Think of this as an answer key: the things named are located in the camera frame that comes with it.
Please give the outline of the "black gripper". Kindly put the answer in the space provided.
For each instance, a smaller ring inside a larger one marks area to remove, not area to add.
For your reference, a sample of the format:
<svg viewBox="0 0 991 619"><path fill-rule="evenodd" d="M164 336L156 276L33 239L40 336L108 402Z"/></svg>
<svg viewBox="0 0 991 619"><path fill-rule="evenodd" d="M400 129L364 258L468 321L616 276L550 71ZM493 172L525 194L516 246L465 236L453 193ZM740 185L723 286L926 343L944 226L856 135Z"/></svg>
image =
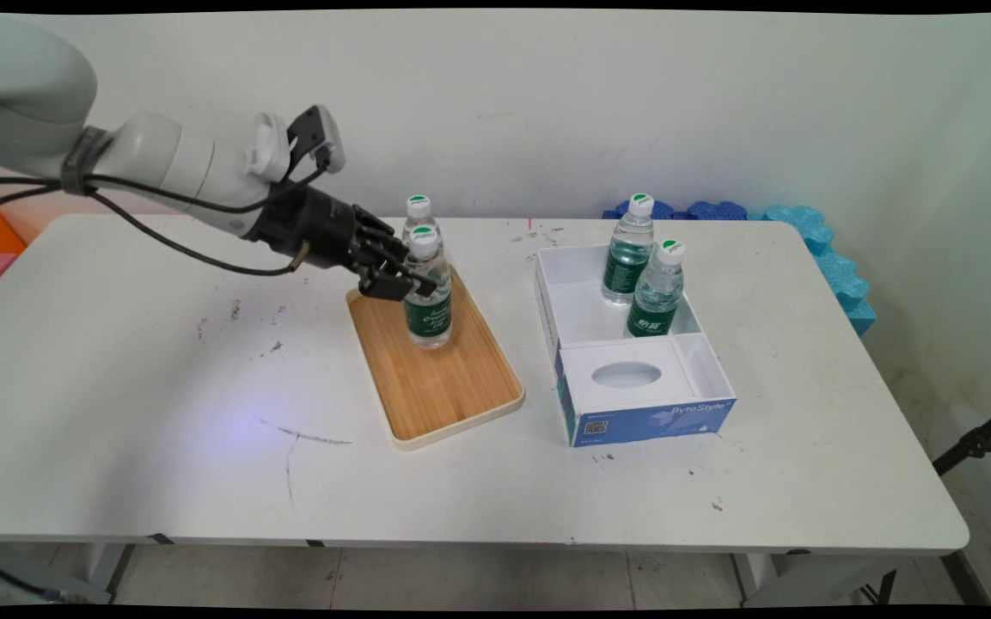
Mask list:
<svg viewBox="0 0 991 619"><path fill-rule="evenodd" d="M439 283L402 261L408 246L395 229L361 206L335 199L313 187L271 187L258 219L244 236L263 242L278 254L295 258L306 249L303 262L319 269L342 267L358 273L363 297L402 302L410 295L431 297ZM354 243L390 255L380 266L358 269Z"/></svg>

